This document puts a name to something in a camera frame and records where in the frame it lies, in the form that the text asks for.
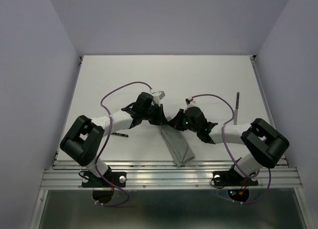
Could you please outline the grey cloth napkin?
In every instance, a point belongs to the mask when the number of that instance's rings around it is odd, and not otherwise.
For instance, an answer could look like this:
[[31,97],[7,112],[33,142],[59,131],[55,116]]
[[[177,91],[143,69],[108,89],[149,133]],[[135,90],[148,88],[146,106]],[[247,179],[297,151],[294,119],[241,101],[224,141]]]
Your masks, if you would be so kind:
[[183,167],[195,158],[193,150],[180,131],[170,126],[161,126],[160,133],[177,167]]

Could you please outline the black handled knife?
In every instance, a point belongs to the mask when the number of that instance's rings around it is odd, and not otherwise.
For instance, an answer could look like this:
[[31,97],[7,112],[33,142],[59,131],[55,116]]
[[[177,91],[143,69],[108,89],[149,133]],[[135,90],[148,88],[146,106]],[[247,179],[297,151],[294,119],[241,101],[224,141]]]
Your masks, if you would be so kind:
[[234,125],[236,125],[236,124],[237,124],[237,120],[238,120],[239,97],[240,97],[240,93],[239,93],[239,92],[237,92],[237,97],[236,97],[236,106],[235,106],[235,110],[234,110],[234,119],[233,119],[233,123],[234,123]]

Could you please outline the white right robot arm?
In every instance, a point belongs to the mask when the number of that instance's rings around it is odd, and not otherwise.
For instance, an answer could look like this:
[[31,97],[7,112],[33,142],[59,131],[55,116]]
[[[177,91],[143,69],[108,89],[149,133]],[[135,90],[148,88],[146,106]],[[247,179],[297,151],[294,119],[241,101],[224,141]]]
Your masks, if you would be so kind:
[[[229,171],[229,180],[233,184],[252,178],[251,174],[262,167],[274,168],[290,146],[286,137],[261,118],[250,124],[221,125],[208,121],[199,107],[180,109],[168,125],[179,131],[192,131],[207,144],[224,144],[234,162]],[[244,145],[249,153],[235,160],[228,144]]]

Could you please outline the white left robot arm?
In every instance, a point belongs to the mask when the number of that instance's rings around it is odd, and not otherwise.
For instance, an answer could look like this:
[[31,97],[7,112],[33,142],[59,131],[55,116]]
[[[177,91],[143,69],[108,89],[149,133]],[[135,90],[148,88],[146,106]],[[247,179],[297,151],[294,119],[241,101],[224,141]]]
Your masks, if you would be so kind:
[[164,91],[142,92],[135,102],[109,116],[79,116],[62,139],[60,149],[90,171],[99,186],[106,186],[110,182],[110,167],[97,156],[102,138],[131,129],[144,120],[152,125],[166,125],[160,102],[164,97]]

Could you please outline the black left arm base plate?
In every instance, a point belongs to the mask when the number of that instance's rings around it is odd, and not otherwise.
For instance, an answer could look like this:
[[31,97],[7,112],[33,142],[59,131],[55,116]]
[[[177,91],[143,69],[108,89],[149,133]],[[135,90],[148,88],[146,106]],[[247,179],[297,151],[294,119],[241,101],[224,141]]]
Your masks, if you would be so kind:
[[[83,188],[110,188],[110,187],[112,187],[104,179],[95,176],[90,171],[80,171],[79,176],[82,179],[81,186]],[[126,186],[127,173],[124,171],[109,172],[109,173],[104,174],[104,178],[106,178],[110,183],[112,183],[118,187],[123,188]]]

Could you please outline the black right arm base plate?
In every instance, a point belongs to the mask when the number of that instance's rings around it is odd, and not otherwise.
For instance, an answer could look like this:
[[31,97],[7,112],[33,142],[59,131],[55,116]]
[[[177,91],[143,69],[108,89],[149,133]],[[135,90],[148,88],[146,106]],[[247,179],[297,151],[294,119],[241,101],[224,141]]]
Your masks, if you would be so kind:
[[211,184],[217,188],[223,187],[239,187],[247,184],[247,186],[258,186],[258,181],[240,176],[236,171],[213,171]]

